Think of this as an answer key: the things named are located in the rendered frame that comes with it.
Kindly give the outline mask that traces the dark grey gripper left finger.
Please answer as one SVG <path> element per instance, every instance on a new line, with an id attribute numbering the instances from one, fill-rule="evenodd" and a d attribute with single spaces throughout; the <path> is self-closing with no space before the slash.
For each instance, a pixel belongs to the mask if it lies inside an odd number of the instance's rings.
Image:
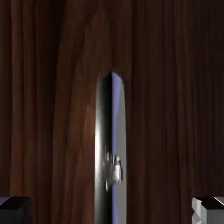
<path id="1" fill-rule="evenodd" d="M 31 198 L 0 196 L 0 224 L 32 224 Z"/>

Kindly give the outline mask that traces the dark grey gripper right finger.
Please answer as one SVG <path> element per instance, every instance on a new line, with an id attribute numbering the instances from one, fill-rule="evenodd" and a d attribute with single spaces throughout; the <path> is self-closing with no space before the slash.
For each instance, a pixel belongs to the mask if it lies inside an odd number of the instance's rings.
<path id="1" fill-rule="evenodd" d="M 224 224 L 224 196 L 193 197 L 192 224 Z"/>

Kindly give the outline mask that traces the dark wood drawer front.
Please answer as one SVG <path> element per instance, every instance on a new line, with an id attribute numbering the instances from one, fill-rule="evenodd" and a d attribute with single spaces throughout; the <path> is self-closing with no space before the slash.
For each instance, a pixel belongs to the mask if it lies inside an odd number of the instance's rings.
<path id="1" fill-rule="evenodd" d="M 224 196 L 224 0 L 0 0 L 0 197 L 94 224 L 96 81 L 125 85 L 127 224 Z"/>

